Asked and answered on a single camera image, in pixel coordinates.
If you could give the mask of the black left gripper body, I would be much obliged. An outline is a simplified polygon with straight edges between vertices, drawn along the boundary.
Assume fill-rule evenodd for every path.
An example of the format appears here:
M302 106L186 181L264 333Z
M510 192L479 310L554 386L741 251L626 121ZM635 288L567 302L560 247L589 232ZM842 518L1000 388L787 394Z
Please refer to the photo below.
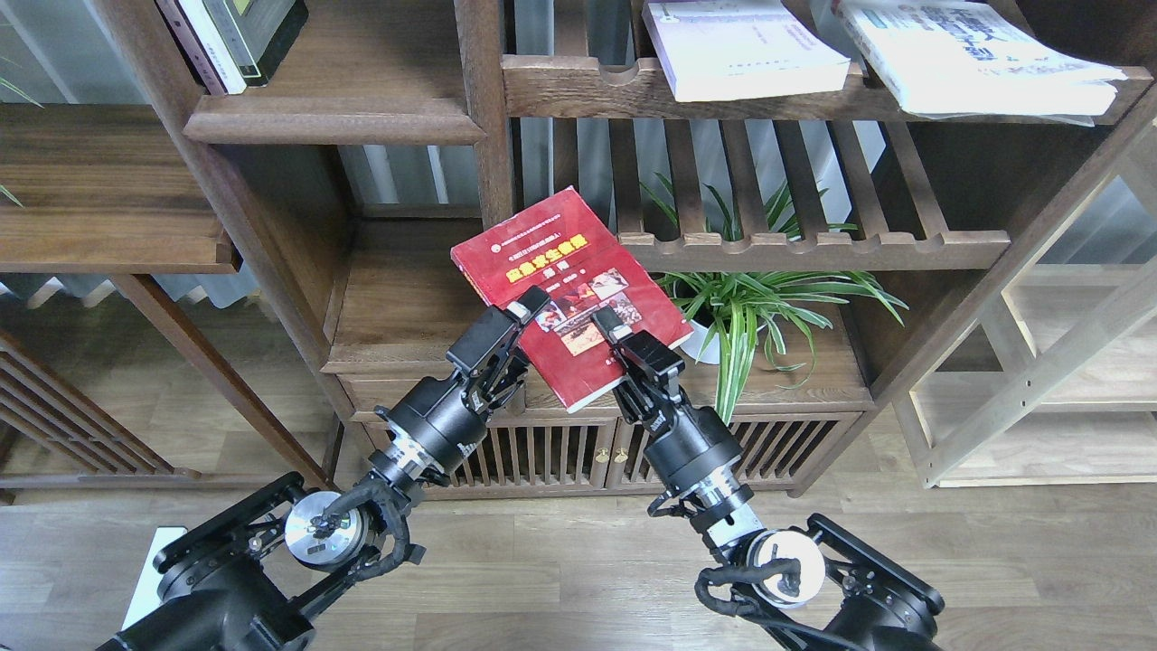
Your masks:
M504 407L529 367L518 341L530 321L528 308L487 308L447 350L455 370L437 380L425 376L391 410L376 408L395 434L373 453L373 469L397 489L420 478L445 486L486 437L493 412Z

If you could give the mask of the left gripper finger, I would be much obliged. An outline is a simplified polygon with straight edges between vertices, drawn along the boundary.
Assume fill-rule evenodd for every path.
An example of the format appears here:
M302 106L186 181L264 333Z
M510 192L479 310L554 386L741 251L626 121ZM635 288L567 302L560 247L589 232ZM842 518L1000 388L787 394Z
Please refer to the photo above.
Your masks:
M530 286L517 299L510 302L504 308L504 317L510 321L509 328L525 330L526 325L535 321L541 313L541 309L550 305L550 293L544 291L539 286Z

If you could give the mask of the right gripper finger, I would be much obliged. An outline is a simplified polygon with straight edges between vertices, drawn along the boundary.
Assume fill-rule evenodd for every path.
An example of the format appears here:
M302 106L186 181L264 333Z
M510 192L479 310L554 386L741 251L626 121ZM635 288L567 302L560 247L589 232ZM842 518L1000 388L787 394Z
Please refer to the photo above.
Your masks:
M591 320L596 330L607 340L607 345L616 349L627 338L633 336L634 331L631 325L626 325L613 308L600 308L592 315Z

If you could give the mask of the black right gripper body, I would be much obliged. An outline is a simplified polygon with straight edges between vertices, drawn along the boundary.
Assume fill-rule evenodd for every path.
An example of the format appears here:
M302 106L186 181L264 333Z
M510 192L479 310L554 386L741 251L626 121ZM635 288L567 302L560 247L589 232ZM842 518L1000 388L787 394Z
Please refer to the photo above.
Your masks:
M730 519L752 496L731 471L740 445L716 410L690 404L681 356L648 331L613 331L611 350L626 370L616 402L629 424L650 432L644 458L665 487L649 515L686 516L694 528Z

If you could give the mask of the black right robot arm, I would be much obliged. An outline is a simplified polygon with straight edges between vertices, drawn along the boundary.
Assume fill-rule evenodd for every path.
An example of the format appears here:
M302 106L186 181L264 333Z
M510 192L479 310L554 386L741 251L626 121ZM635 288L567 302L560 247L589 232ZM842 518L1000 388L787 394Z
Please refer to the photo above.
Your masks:
M811 515L806 528L765 527L734 475L738 442L681 390L681 357L611 308L592 321L626 371L616 386L624 416L650 432L644 458L664 491L648 515L690 519L716 560L698 574L699 602L747 619L789 650L935 648L938 590L826 516Z

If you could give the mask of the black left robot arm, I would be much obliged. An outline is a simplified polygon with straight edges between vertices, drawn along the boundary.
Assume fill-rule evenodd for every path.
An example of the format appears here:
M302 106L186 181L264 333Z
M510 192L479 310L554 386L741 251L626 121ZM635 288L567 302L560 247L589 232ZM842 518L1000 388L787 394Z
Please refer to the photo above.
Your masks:
M426 376L400 404L377 408L393 432L351 491L307 491L296 471L159 552L156 611L108 650L302 650L314 619L361 580L420 563L408 515L423 484L449 484L493 412L525 378L518 341L550 296L529 288L488 308L455 342L443 380Z

